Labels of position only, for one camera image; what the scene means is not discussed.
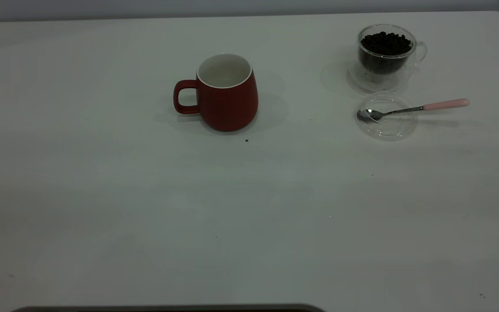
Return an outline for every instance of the white table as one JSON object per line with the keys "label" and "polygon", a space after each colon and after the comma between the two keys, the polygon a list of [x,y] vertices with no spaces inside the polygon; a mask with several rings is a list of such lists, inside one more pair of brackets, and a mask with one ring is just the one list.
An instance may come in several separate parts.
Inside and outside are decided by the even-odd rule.
{"label": "white table", "polygon": [[[471,106],[359,132],[373,23],[428,45],[404,96]],[[257,77],[238,133],[172,105],[219,52]],[[499,13],[0,23],[0,312],[274,302],[499,311]]]}

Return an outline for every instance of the coffee bean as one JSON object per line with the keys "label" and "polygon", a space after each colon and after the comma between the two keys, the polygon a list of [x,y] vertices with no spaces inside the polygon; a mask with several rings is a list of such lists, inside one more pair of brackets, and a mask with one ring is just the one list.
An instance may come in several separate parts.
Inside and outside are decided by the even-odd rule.
{"label": "coffee bean", "polygon": [[[376,53],[378,55],[402,55],[412,49],[411,41],[406,39],[404,35],[400,36],[398,34],[386,32],[380,32],[373,35],[365,36],[361,44],[367,50]],[[386,75],[394,73],[400,69],[408,57],[386,59],[375,55],[371,55],[360,49],[359,51],[359,61],[362,65],[371,71],[379,75]]]}

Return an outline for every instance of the metal spoon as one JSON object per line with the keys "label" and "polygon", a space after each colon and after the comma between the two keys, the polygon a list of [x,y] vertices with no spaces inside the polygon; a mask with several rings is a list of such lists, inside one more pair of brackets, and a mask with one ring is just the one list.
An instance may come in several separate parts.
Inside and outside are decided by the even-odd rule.
{"label": "metal spoon", "polygon": [[372,122],[380,120],[380,118],[386,115],[399,114],[399,113],[408,113],[408,112],[417,112],[419,111],[434,111],[436,109],[446,109],[446,108],[456,108],[456,107],[464,107],[469,105],[470,102],[468,99],[457,99],[451,101],[440,101],[438,103],[427,104],[419,107],[399,109],[393,112],[381,113],[375,111],[373,109],[360,109],[357,111],[357,118],[362,122]]}

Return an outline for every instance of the dark object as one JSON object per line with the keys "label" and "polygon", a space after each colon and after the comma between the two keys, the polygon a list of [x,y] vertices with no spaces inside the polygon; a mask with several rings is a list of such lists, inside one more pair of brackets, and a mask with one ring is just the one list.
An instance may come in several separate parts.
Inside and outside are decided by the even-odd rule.
{"label": "dark object", "polygon": [[26,306],[12,312],[324,312],[304,304],[176,306]]}
{"label": "dark object", "polygon": [[359,49],[359,61],[372,73],[379,75],[394,73],[408,59],[408,55],[404,57],[395,56],[408,53],[412,49],[411,43],[404,35],[400,36],[394,33],[380,32],[367,35],[361,40],[363,48],[378,55],[371,55],[367,51]]}

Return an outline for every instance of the glass saucer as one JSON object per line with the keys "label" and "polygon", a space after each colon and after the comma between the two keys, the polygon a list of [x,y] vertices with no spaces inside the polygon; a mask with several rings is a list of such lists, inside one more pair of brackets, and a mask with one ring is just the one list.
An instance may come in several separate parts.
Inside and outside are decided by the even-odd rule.
{"label": "glass saucer", "polygon": [[[359,129],[368,136],[379,140],[401,140],[409,136],[417,126],[415,113],[400,113],[387,115],[380,120],[370,117],[367,110],[372,109],[381,113],[388,113],[398,109],[412,107],[410,101],[405,97],[392,92],[379,92],[363,100],[354,113],[355,122]],[[365,121],[357,117],[360,110]]]}

